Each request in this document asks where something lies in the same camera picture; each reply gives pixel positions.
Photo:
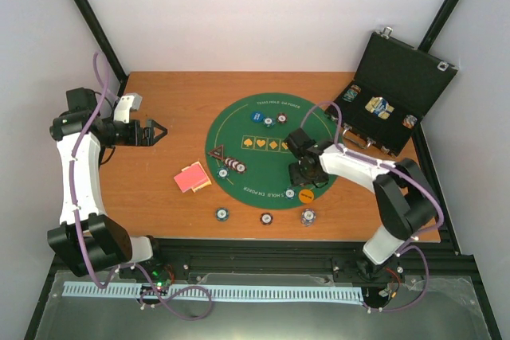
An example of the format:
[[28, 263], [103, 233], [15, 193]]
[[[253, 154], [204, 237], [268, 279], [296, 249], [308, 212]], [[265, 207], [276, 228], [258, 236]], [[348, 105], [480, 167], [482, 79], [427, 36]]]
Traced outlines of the spread black red chips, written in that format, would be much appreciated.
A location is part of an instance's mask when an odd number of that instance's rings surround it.
[[246, 164], [236, 158], [227, 157], [224, 159], [224, 164], [239, 174], [246, 172]]

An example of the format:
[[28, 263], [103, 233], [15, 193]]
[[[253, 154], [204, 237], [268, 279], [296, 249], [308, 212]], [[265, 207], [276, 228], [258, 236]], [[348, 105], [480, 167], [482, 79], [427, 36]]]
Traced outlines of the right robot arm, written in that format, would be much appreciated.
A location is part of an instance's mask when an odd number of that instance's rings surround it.
[[316, 142], [301, 128], [284, 143], [296, 158], [288, 167], [293, 186], [326, 183], [336, 176], [374, 194], [382, 225], [363, 246], [364, 256], [373, 265], [404, 253], [415, 237], [444, 223], [437, 197], [415, 161], [381, 160], [333, 140]]

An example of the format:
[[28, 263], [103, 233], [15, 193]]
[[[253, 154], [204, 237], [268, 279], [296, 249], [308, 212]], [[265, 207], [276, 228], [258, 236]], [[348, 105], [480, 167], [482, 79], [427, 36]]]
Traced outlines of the black red poker chip stack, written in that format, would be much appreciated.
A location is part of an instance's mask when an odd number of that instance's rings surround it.
[[263, 225], [271, 225], [274, 221], [274, 217], [271, 213], [262, 213], [260, 216], [260, 222]]

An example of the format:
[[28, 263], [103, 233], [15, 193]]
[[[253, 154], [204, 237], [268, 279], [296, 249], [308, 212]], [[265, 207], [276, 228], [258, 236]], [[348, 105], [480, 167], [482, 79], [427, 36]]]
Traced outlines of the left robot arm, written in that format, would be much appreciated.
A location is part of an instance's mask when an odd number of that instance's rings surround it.
[[139, 109], [140, 95], [121, 96], [111, 117], [101, 117], [100, 99], [93, 90], [66, 93], [68, 109], [49, 129], [57, 144], [63, 170], [63, 205], [59, 225], [47, 232], [50, 248], [75, 276], [119, 264], [138, 263], [148, 278], [164, 273], [166, 259], [152, 236], [130, 236], [108, 217], [100, 190], [104, 151], [119, 146], [151, 147], [167, 134], [152, 119], [145, 127], [130, 114]]

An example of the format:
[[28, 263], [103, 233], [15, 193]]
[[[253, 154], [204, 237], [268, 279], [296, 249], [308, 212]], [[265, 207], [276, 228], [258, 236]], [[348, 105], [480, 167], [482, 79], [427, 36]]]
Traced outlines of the light blue poker chip stack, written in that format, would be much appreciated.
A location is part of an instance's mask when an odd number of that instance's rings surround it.
[[301, 214], [300, 222], [302, 225], [309, 227], [316, 221], [316, 212], [313, 209], [304, 209]]

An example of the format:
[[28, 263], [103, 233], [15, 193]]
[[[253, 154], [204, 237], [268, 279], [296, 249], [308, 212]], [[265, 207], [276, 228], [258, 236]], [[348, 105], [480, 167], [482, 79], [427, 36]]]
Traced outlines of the black red chip top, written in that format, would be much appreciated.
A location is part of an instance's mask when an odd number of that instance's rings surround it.
[[288, 117], [285, 113], [279, 113], [277, 115], [277, 122], [278, 123], [287, 123]]

